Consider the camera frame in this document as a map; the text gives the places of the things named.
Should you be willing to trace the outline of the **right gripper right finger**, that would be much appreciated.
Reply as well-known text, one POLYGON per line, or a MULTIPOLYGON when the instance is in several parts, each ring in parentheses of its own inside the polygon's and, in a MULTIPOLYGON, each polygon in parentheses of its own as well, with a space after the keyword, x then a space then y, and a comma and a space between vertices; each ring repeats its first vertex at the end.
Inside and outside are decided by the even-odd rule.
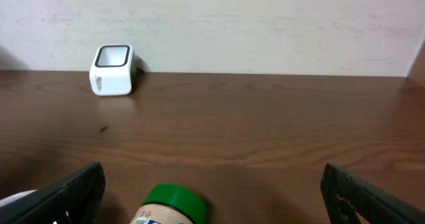
POLYGON ((321 193, 330 223, 423 223, 424 212, 333 163, 325 165, 321 193))

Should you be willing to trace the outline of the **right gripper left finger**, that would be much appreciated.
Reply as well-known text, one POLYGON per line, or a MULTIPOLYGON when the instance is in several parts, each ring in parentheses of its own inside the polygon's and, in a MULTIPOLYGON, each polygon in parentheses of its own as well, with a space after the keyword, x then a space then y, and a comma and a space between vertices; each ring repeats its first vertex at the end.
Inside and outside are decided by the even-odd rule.
POLYGON ((1 207, 2 223, 95 223, 106 187, 101 163, 1 207))

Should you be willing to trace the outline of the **green lid jar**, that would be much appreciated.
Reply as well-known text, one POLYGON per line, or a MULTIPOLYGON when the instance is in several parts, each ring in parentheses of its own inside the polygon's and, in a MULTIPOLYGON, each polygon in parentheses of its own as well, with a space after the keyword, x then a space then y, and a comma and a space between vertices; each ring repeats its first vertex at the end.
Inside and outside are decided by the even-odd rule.
POLYGON ((174 183, 156 185, 130 224, 206 224, 208 209, 203 199, 174 183))

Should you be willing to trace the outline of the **white tub with blue label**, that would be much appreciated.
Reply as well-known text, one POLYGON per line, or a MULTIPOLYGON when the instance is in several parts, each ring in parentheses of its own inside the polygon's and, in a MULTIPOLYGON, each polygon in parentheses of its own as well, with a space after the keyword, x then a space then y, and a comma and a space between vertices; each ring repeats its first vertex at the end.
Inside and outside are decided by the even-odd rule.
POLYGON ((19 192, 19 193, 10 195, 8 197, 5 197, 5 198, 3 198, 3 199, 0 200, 0 207, 5 206, 5 205, 7 205, 9 203, 12 203, 12 202, 14 202, 14 201, 16 201, 16 200, 24 197, 24 196, 27 196, 27 195, 33 193, 34 191, 35 191, 35 189, 28 190, 28 191, 23 191, 23 192, 19 192))

